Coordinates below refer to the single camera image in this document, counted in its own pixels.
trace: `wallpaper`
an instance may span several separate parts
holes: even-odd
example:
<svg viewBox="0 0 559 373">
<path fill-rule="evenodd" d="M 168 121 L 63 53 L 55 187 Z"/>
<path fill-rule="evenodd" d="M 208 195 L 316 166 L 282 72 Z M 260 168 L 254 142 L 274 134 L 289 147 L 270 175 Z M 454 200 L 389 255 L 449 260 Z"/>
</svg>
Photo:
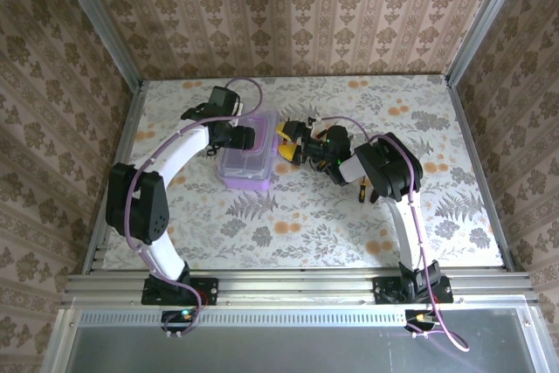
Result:
<svg viewBox="0 0 559 373">
<path fill-rule="evenodd" d="M 38 371 L 130 92 L 77 0 L 0 0 L 0 370 Z"/>
<path fill-rule="evenodd" d="M 473 174 L 464 138 L 442 75 L 327 76 L 257 79 L 265 107 L 281 120 L 346 115 L 369 135 L 394 133 L 419 159 L 421 209 L 430 258 L 441 266 L 502 266 Z M 207 101 L 227 79 L 150 81 L 131 162 L 136 167 L 176 130 L 181 114 Z M 252 109 L 256 88 L 231 89 Z M 339 120 L 365 142 L 354 125 Z M 327 122 L 316 132 L 327 127 Z M 397 266 L 399 242 L 389 206 L 358 201 L 360 182 L 334 185 L 309 164 L 297 167 L 276 156 L 268 191 L 228 189 L 218 176 L 225 150 L 190 159 L 167 189 L 168 232 L 190 267 L 231 270 L 278 267 Z M 142 269 L 139 256 L 111 232 L 103 268 Z"/>
<path fill-rule="evenodd" d="M 459 94 L 509 246 L 559 348 L 559 0 L 507 0 Z"/>
<path fill-rule="evenodd" d="M 482 0 L 100 0 L 144 79 L 443 73 Z"/>
</svg>

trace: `damask wallpaper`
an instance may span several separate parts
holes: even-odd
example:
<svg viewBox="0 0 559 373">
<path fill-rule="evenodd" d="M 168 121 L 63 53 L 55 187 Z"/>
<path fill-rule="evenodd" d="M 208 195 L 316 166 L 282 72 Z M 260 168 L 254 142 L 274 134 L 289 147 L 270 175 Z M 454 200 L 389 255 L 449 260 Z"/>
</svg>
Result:
<svg viewBox="0 0 559 373">
<path fill-rule="evenodd" d="M 458 88 L 508 243 L 559 349 L 559 0 L 507 0 Z"/>
<path fill-rule="evenodd" d="M 144 79 L 443 73 L 482 0 L 100 0 Z"/>
<path fill-rule="evenodd" d="M 0 371 L 38 371 L 130 92 L 77 0 L 0 0 Z"/>
</svg>

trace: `clear plastic box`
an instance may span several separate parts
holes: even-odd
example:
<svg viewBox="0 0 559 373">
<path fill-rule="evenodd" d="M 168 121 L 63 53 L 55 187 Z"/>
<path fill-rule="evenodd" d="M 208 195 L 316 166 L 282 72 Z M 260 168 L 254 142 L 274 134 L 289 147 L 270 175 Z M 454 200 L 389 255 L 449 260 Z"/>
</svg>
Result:
<svg viewBox="0 0 559 373">
<path fill-rule="evenodd" d="M 250 150 L 225 149 L 217 172 L 228 188 L 267 190 L 270 187 L 273 158 L 278 152 L 276 127 L 280 115 L 266 110 L 240 118 L 239 126 L 254 128 L 254 147 Z"/>
</svg>

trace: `gray floor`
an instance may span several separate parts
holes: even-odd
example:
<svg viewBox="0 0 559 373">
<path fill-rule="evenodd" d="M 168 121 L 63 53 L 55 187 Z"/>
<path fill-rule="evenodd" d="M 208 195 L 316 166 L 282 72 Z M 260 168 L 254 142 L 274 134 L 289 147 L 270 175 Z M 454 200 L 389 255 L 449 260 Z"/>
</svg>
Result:
<svg viewBox="0 0 559 373">
<path fill-rule="evenodd" d="M 403 328 L 80 328 L 69 372 L 519 372 L 534 371 L 514 309 L 448 311 L 467 354 L 444 336 Z"/>
</svg>

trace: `patterned table surface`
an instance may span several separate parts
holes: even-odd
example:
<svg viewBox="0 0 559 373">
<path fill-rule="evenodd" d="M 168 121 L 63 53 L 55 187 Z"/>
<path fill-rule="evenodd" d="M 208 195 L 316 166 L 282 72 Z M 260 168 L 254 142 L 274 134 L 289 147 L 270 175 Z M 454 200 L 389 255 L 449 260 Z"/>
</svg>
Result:
<svg viewBox="0 0 559 373">
<path fill-rule="evenodd" d="M 226 79 L 150 82 L 131 161 L 169 135 L 180 115 L 208 99 Z M 329 76 L 257 79 L 265 103 L 283 119 L 347 115 L 372 135 L 392 131 L 424 167 L 421 206 L 432 257 L 441 266 L 501 266 L 480 188 L 442 76 Z M 247 106 L 248 82 L 231 86 Z M 364 141 L 355 127 L 341 124 Z M 359 185 L 276 157 L 269 191 L 228 190 L 218 157 L 199 154 L 168 189 L 169 235 L 196 269 L 397 266 L 399 251 L 388 206 L 357 201 Z M 144 268 L 115 231 L 103 267 Z"/>
</svg>

